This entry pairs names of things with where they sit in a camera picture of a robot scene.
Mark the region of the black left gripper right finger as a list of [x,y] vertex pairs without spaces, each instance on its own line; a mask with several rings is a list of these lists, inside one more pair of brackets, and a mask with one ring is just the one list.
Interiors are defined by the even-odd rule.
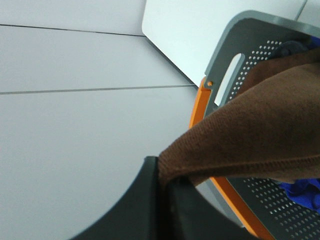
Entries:
[[173,240],[256,240],[257,237],[212,206],[188,178],[166,187],[170,236]]

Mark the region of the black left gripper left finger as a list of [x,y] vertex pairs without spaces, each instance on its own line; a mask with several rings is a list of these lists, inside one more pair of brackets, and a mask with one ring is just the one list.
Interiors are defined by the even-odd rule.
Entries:
[[156,240],[158,196],[158,158],[147,156],[133,183],[120,200],[73,239]]

